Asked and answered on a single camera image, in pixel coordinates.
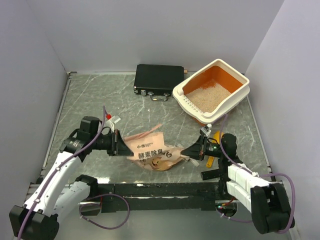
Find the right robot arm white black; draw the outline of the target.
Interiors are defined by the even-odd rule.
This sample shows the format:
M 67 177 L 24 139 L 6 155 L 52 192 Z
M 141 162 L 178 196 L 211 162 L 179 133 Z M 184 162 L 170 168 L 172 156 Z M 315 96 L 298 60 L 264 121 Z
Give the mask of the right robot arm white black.
M 203 171 L 202 180 L 218 179 L 218 193 L 223 199 L 231 197 L 242 203 L 260 234 L 285 233 L 295 226 L 295 202 L 289 200 L 285 187 L 261 178 L 239 159 L 236 136 L 225 133 L 219 141 L 210 142 L 201 135 L 183 156 L 203 160 L 205 156 L 218 159 L 218 168 Z

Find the yellow plastic litter scoop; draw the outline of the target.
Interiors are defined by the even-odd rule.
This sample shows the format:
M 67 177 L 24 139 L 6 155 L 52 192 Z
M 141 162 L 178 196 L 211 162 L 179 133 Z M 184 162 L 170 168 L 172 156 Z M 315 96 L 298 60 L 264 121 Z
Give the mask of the yellow plastic litter scoop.
M 220 139 L 221 139 L 221 135 L 223 135 L 224 133 L 221 132 L 220 130 L 218 130 L 217 132 L 215 132 L 213 134 L 213 137 L 209 137 L 207 139 L 207 147 L 209 150 L 209 153 L 216 153 L 219 148 L 220 148 Z M 211 168 L 213 165 L 213 162 L 215 160 L 215 156 L 214 155 L 209 155 L 207 162 L 206 162 L 206 167 L 207 168 Z

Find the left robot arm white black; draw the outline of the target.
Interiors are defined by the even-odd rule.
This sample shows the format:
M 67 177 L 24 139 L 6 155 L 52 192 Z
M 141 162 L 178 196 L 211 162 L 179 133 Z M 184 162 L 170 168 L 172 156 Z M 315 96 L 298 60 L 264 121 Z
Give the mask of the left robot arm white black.
M 83 200 L 102 200 L 98 180 L 80 175 L 66 189 L 70 176 L 93 151 L 106 151 L 109 156 L 132 157 L 120 131 L 115 129 L 119 116 L 106 114 L 104 120 L 85 116 L 66 138 L 53 166 L 35 192 L 22 206 L 14 205 L 9 219 L 18 240 L 53 240 L 62 220 Z

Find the pink cat litter bag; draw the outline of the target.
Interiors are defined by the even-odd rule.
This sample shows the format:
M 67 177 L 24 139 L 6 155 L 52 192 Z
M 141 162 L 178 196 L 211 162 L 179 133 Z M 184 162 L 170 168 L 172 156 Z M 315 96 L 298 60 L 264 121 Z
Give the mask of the pink cat litter bag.
M 166 145 L 164 133 L 158 131 L 158 124 L 151 130 L 127 136 L 125 144 L 133 152 L 127 159 L 137 166 L 150 171 L 167 171 L 188 157 L 181 154 L 182 147 Z

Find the beige bag sealing clip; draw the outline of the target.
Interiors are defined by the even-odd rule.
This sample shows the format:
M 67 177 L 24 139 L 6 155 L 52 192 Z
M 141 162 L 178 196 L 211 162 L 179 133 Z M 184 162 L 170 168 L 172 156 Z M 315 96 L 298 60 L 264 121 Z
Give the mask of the beige bag sealing clip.
M 196 166 L 196 167 L 198 167 L 198 166 L 200 165 L 200 163 L 199 163 L 197 160 L 193 159 L 193 158 L 191 158 L 190 161 L 191 161 L 192 164 L 193 164 L 194 166 Z

